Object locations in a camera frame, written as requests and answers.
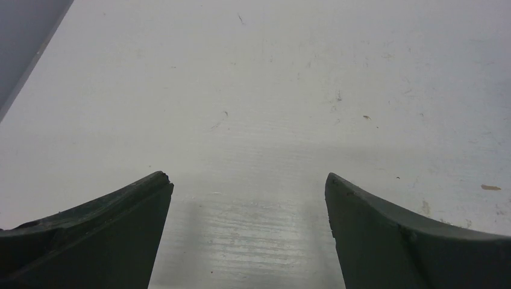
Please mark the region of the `grey enclosure side panel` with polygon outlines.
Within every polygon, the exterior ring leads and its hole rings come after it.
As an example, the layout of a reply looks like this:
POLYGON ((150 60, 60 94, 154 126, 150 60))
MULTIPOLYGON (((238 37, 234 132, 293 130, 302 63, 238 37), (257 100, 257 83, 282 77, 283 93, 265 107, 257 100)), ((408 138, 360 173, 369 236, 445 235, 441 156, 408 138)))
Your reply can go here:
POLYGON ((72 3, 72 1, 1 1, 2 119, 72 3))

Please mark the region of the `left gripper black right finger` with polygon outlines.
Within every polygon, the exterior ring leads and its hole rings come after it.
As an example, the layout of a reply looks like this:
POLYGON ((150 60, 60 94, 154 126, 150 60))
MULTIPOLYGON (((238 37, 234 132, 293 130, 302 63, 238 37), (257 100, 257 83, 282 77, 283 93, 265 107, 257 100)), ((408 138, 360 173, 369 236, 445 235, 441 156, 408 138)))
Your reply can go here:
POLYGON ((328 220, 347 288, 509 288, 510 237, 449 225, 330 173, 328 220))

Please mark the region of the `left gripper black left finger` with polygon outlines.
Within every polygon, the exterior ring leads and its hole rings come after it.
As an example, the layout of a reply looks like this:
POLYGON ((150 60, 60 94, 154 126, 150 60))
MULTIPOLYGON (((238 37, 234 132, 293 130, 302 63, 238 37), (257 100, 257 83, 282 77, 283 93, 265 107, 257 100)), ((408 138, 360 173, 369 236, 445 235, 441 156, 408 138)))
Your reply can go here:
POLYGON ((154 172, 1 231, 2 288, 148 288, 174 186, 154 172))

